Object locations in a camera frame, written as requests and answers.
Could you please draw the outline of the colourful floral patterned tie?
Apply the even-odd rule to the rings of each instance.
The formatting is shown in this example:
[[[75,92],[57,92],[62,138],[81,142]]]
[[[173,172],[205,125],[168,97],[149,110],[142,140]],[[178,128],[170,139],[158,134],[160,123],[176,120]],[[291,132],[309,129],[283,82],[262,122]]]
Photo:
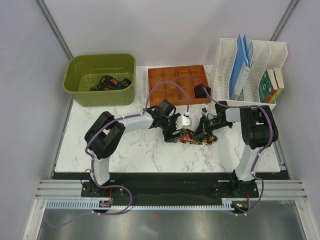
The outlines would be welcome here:
[[[182,128],[180,132],[181,136],[179,138],[179,141],[183,144],[210,146],[218,140],[215,135],[205,136],[201,139],[195,139],[193,138],[195,132],[187,128]]]

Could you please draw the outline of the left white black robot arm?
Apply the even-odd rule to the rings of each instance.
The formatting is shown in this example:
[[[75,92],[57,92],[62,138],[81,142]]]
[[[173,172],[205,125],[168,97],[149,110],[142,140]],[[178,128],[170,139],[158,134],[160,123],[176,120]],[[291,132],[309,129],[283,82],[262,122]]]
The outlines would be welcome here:
[[[180,129],[189,119],[176,112],[176,107],[163,100],[160,105],[145,108],[131,115],[114,116],[103,112],[84,136],[85,153],[91,157],[92,191],[99,197],[110,191],[110,157],[117,149],[123,135],[138,130],[160,128],[164,141],[175,143],[181,136]]]

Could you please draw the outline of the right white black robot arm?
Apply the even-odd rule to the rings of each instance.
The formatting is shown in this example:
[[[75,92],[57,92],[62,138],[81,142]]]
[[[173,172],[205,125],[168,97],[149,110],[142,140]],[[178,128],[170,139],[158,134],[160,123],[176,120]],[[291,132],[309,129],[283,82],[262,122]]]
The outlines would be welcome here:
[[[240,123],[245,144],[238,166],[229,180],[229,191],[235,197],[255,188],[256,170],[261,153],[279,137],[273,114],[268,105],[229,106],[226,101],[215,104],[216,116],[208,118],[205,112],[195,132],[190,135],[192,143],[209,143],[215,140],[213,131]]]

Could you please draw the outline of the rolled dark red tie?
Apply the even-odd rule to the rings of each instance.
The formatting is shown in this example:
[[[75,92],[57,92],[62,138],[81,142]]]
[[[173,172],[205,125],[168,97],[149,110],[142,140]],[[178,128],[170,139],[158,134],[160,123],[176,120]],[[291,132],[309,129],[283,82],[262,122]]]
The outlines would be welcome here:
[[[205,86],[203,83],[196,85],[194,88],[194,95],[196,99],[204,99],[207,98],[207,93],[211,94],[211,88],[209,86]]]

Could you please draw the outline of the orange compartment tray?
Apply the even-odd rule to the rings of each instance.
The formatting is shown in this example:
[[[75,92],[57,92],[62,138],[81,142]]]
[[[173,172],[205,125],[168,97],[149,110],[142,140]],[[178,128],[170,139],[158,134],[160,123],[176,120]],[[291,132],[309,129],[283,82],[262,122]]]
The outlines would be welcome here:
[[[194,87],[209,87],[203,65],[171,66],[148,69],[149,105],[159,105],[163,100],[175,106],[205,104],[207,98],[196,98]]]

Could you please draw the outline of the white booklet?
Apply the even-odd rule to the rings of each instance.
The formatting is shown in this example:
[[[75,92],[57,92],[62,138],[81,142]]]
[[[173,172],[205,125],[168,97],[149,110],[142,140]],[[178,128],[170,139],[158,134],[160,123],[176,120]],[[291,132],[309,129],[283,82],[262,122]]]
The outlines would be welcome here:
[[[245,62],[242,65],[237,65],[235,69],[235,85],[234,85],[234,94],[240,95],[243,85],[247,79],[247,76],[250,72],[250,67],[246,66]]]

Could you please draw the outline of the green book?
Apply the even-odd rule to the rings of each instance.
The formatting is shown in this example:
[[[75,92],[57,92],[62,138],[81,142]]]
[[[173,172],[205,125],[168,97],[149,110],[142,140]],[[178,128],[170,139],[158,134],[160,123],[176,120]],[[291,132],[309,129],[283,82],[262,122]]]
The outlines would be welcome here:
[[[258,85],[260,102],[274,104],[283,90],[284,88],[278,88],[277,86],[274,69],[267,69]]]

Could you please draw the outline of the blue folder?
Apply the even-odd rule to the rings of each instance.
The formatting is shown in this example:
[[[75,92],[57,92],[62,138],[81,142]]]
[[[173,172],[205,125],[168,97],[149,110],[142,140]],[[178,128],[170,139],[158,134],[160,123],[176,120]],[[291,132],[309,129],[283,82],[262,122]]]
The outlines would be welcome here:
[[[247,79],[244,82],[240,95],[234,94],[234,87],[236,83],[235,71],[236,71],[237,65],[241,66],[243,62],[245,62],[245,65],[250,67],[251,69],[254,46],[251,40],[247,40],[246,35],[242,36],[241,34],[238,35],[236,44],[237,44],[237,52],[236,52],[236,57],[235,57],[231,77],[229,80],[229,99],[234,101],[243,101],[244,100],[243,88]]]

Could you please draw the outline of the dark blue orange tie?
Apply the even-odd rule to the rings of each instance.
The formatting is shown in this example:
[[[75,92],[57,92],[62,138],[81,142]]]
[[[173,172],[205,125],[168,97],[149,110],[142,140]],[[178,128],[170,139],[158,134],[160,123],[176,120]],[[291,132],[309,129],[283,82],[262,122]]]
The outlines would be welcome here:
[[[128,78],[122,81],[117,80],[111,75],[104,75],[101,77],[96,86],[90,88],[90,91],[117,91],[128,88],[132,82]]]

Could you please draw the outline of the beige paperback book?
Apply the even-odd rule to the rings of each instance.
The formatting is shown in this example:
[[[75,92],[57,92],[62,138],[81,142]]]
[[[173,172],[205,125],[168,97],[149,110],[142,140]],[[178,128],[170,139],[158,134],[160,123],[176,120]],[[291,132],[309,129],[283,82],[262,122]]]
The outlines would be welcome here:
[[[283,72],[281,68],[274,68],[274,77],[277,83],[277,87],[279,89],[284,89],[285,85],[284,85],[284,79],[283,79]]]

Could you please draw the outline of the white plastic file organizer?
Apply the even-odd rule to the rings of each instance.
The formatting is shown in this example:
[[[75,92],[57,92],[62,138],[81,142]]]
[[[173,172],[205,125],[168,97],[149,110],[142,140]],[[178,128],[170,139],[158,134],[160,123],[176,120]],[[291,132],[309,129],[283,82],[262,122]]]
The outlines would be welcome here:
[[[282,68],[288,56],[281,41],[221,38],[210,73],[211,96],[229,106],[265,105],[259,83],[267,69]]]

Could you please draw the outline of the olive green plastic bin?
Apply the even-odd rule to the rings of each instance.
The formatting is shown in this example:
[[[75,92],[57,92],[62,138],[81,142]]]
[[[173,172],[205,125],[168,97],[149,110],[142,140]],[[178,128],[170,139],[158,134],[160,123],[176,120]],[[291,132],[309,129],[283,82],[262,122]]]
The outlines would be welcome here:
[[[131,85],[122,90],[90,91],[105,75],[119,81],[128,78]],[[136,95],[136,59],[128,53],[79,55],[68,64],[63,88],[84,107],[129,105]]]

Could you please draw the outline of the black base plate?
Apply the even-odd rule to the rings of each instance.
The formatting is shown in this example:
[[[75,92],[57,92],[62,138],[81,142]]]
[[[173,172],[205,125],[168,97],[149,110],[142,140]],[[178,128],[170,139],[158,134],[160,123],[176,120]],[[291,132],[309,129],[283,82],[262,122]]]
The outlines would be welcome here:
[[[116,204],[127,205],[218,205],[223,198],[259,197],[258,187],[250,191],[230,190],[232,173],[118,173],[110,174],[104,188],[92,180],[83,183],[81,196],[111,197]]]

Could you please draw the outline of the aluminium frame rail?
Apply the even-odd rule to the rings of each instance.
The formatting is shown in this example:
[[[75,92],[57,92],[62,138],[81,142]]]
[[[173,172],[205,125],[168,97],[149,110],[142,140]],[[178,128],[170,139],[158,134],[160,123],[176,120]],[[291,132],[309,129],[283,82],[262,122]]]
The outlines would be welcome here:
[[[41,180],[33,201],[31,213],[24,231],[24,240],[36,240],[40,236],[41,222],[45,216],[45,209],[49,201],[56,201],[74,210],[76,207],[84,207],[87,202],[92,205],[94,200],[81,197],[81,184],[77,180]],[[265,180],[262,201],[291,201],[298,207],[298,215],[303,220],[304,203],[308,200],[303,184],[300,180]]]

